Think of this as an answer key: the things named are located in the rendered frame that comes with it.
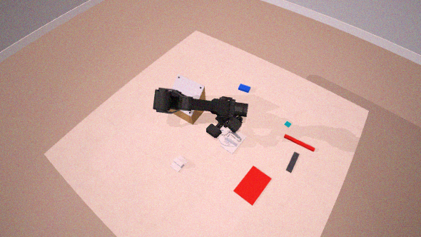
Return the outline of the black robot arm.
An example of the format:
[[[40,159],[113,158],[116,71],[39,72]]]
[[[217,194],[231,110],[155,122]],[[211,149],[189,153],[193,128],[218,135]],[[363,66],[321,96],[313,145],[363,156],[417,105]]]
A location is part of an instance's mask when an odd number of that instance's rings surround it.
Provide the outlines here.
[[[219,99],[207,101],[193,99],[192,96],[186,96],[178,90],[168,88],[155,90],[153,109],[165,114],[173,114],[180,110],[210,111],[219,117],[230,118],[225,122],[224,127],[228,127],[233,133],[242,126],[243,118],[241,116],[247,117],[248,114],[248,104],[235,102],[235,99],[231,97],[222,96]],[[170,112],[170,109],[175,111]],[[233,115],[237,117],[233,117]]]

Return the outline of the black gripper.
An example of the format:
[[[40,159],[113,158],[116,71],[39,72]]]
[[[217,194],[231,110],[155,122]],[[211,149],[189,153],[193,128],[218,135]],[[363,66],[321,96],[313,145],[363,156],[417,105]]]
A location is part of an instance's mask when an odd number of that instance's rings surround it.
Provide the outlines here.
[[[206,132],[208,134],[210,134],[212,137],[217,138],[222,132],[221,132],[221,127],[225,124],[225,122],[227,120],[229,120],[230,118],[226,118],[226,117],[219,117],[217,116],[215,118],[218,121],[218,124],[215,126],[212,123],[206,128]]]

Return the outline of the small blue block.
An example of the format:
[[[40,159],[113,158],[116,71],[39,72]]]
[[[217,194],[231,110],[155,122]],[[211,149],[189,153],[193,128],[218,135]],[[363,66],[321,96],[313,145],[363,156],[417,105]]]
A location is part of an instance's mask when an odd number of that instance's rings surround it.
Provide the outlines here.
[[[250,91],[250,86],[247,86],[247,85],[245,85],[245,84],[240,84],[240,86],[238,87],[238,90],[241,90],[241,91],[244,91],[244,92],[249,93],[249,91]]]

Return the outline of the red rectangular plate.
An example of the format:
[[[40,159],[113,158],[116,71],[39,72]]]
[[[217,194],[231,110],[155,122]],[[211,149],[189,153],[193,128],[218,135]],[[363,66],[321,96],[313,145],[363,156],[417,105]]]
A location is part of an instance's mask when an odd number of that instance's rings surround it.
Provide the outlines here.
[[[272,178],[253,166],[233,190],[236,194],[253,205]]]

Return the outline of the red flat bar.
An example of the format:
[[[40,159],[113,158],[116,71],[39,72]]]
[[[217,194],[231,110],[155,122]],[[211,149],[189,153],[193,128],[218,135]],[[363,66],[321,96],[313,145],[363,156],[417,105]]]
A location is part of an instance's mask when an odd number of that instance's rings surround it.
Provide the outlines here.
[[[308,150],[310,150],[310,151],[313,151],[313,152],[314,152],[314,150],[315,150],[315,148],[314,148],[314,147],[309,146],[309,145],[307,145],[307,144],[303,143],[302,141],[299,141],[299,140],[297,140],[296,138],[293,138],[292,136],[289,136],[289,135],[287,135],[287,134],[284,136],[284,138],[286,138],[286,139],[288,139],[288,140],[290,140],[290,141],[292,141],[292,142],[296,143],[297,145],[302,146],[303,148],[307,148],[307,149],[308,149]]]

